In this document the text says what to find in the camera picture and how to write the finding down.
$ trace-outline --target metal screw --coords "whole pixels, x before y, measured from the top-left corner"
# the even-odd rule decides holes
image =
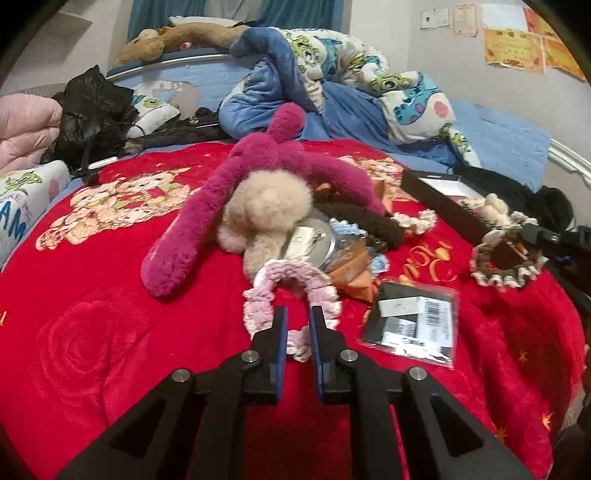
[[[247,350],[246,352],[242,352],[240,358],[242,358],[242,360],[244,360],[246,363],[251,364],[259,360],[260,355],[256,350]]]
[[[340,357],[345,362],[355,362],[359,358],[359,354],[355,350],[350,350],[347,348],[347,350],[343,350],[340,353]]]
[[[191,372],[186,368],[177,368],[173,372],[173,380],[178,383],[186,382],[189,378],[191,378]]]
[[[408,371],[408,374],[410,375],[410,378],[415,380],[425,380],[427,378],[427,371],[421,367],[412,367]]]

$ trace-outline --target blue curtain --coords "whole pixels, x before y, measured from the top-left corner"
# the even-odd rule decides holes
[[[169,25],[169,17],[203,17],[207,0],[134,0],[129,19],[127,41],[146,28]]]
[[[340,30],[340,18],[333,18],[335,3],[342,14],[343,0],[263,0],[257,21],[263,27]]]

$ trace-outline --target stuffed animal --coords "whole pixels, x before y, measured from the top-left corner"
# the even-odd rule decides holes
[[[305,122],[306,114],[300,107],[284,103],[266,133],[247,135],[234,146],[228,159],[189,197],[144,258],[141,278],[152,295],[170,293],[187,277],[216,214],[253,171],[287,170],[312,188],[330,183],[344,202],[384,214],[374,184],[363,170],[329,155],[307,152],[302,143],[290,140]]]
[[[234,40],[247,28],[247,25],[224,27],[216,23],[193,22],[176,27],[162,27],[158,30],[146,29],[123,48],[113,66],[123,65],[132,60],[158,60],[164,53],[179,51],[181,45],[186,43],[194,46],[208,43],[230,48]]]
[[[224,207],[217,241],[228,252],[244,253],[243,271],[253,280],[279,257],[287,232],[311,208],[306,182],[282,170],[255,171],[240,182]]]

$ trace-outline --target black plastic bag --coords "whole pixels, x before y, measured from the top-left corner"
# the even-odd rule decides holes
[[[92,163],[117,155],[138,115],[131,104],[133,95],[133,90],[106,80],[98,65],[70,80],[54,97],[63,109],[60,135],[41,163],[63,160],[74,173],[83,157]]]

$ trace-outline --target plush bunny ear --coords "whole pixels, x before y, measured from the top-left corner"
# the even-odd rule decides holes
[[[306,123],[306,112],[295,103],[284,103],[281,105],[267,129],[267,133],[277,143],[286,140],[293,140]]]

